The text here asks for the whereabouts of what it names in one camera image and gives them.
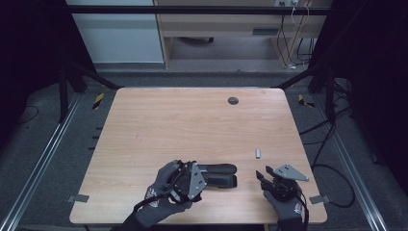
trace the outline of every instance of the white wall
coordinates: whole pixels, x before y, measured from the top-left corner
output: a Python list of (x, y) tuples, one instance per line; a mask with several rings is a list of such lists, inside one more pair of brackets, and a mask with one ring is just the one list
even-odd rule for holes
[[(152, 6), (152, 0), (66, 0), (68, 5)], [(154, 14), (73, 15), (96, 64), (163, 63)]]

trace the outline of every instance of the metal part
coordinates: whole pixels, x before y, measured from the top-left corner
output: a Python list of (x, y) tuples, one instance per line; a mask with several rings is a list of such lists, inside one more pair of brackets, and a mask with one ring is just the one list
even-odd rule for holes
[(321, 202), (323, 203), (327, 203), (330, 202), (331, 199), (328, 195), (316, 195), (316, 196), (311, 196), (309, 197), (310, 202), (312, 202), (312, 204), (319, 204)]
[[(319, 97), (315, 96), (314, 98), (323, 119), (326, 119), (325, 112), (322, 106), (324, 105), (324, 103)], [(342, 142), (342, 138), (336, 130), (333, 133), (333, 140), (338, 149), (339, 159), (344, 167), (347, 176), (350, 178), (354, 190), (356, 191), (357, 199), (359, 200), (361, 207), (366, 214), (366, 218), (371, 226), (371, 229), (375, 231), (388, 230), (384, 219), (382, 218), (377, 206), (375, 205), (375, 202), (372, 199), (370, 191), (367, 189), (367, 186), (360, 176), (357, 167), (353, 164), (353, 161), (351, 160), (347, 149)]]
[(261, 159), (261, 149), (257, 148), (255, 150), (255, 158), (256, 159)]
[(66, 128), (68, 127), (71, 119), (73, 118), (73, 115), (77, 110), (78, 103), (81, 100), (81, 96), (82, 94), (80, 93), (74, 93), (74, 97), (69, 106), (68, 115), (62, 123), (58, 124), (56, 130), (54, 131), (54, 134), (52, 135), (50, 141), (42, 152), (41, 157), (39, 158), (37, 165), (34, 167), (23, 190), (13, 204), (12, 208), (7, 213), (6, 218), (3, 219), (0, 230), (13, 231), (17, 227), (17, 224), (23, 216), (24, 211), (30, 203), (31, 198), (33, 197), (34, 192), (36, 191), (37, 186), (41, 181), (42, 175), (47, 170), (47, 167), (51, 162), (61, 139), (63, 138)]
[(196, 195), (201, 193), (206, 187), (206, 182), (204, 180), (203, 175), (198, 168), (197, 163), (194, 163), (191, 166), (191, 180), (190, 180), (190, 191), (189, 191), (189, 199), (194, 199)]
[(303, 175), (300, 171), (288, 164), (275, 169), (273, 172), (285, 179), (309, 181), (309, 177)]
[(66, 198), (66, 202), (69, 202), (69, 203), (74, 203), (75, 201), (87, 203), (88, 200), (89, 200), (89, 196), (88, 195), (82, 195), (82, 194), (69, 195)]

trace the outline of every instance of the metal bracket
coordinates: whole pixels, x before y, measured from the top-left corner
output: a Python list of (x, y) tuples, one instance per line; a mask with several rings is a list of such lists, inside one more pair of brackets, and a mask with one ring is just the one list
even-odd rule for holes
[(284, 166), (275, 169), (273, 173), (285, 179), (300, 180), (306, 182), (309, 181), (309, 177), (303, 175), (300, 171), (294, 169), (291, 165), (288, 164), (285, 164)]
[(197, 163), (191, 166), (191, 180), (190, 180), (190, 190), (189, 199), (194, 199), (199, 193), (201, 193), (206, 187), (207, 183), (201, 174), (200, 168)]
[(310, 202), (312, 202), (312, 204), (319, 204), (321, 202), (323, 203), (331, 202), (331, 199), (328, 195), (311, 196), (309, 197), (309, 199), (310, 199)]
[(74, 203), (75, 201), (87, 203), (88, 199), (89, 199), (88, 195), (77, 194), (77, 195), (69, 195), (65, 201), (69, 203)]

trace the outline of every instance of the wooden table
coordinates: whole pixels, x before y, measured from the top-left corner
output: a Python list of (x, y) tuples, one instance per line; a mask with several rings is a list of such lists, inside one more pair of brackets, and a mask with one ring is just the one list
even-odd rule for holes
[[(228, 103), (232, 96), (237, 105)], [(256, 148), (261, 159), (255, 158)], [(319, 194), (282, 90), (126, 88), (115, 96), (79, 191), (89, 200), (75, 202), (70, 220), (122, 223), (158, 169), (175, 159), (234, 164), (238, 186), (207, 187), (202, 201), (162, 223), (275, 223), (255, 176), (255, 170), (268, 175), (265, 165), (292, 165), (310, 178), (299, 182), (306, 197)], [(326, 221), (324, 206), (307, 202), (310, 222)]]

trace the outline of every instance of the hand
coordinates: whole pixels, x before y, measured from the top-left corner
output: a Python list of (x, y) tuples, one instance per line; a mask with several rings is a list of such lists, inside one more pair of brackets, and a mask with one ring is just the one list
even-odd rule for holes
[(302, 204), (296, 197), (289, 201), (282, 202), (276, 200), (269, 191), (264, 191), (264, 197), (273, 206), (279, 220), (302, 217)]
[(264, 197), (276, 211), (278, 226), (281, 231), (305, 230), (305, 226), (302, 224), (302, 204), (296, 197), (282, 202), (276, 200), (269, 191), (264, 191)]
[[(170, 176), (177, 170), (177, 161), (173, 161), (159, 169), (156, 177), (156, 181), (153, 185), (147, 188), (145, 199), (152, 196), (159, 196), (164, 192), (166, 183)], [(168, 196), (153, 201), (135, 213), (136, 219), (145, 227), (151, 227), (159, 221), (167, 218), (168, 216), (176, 213), (182, 213), (186, 209), (189, 209), (192, 202), (186, 202), (184, 204), (175, 204), (168, 201)]]

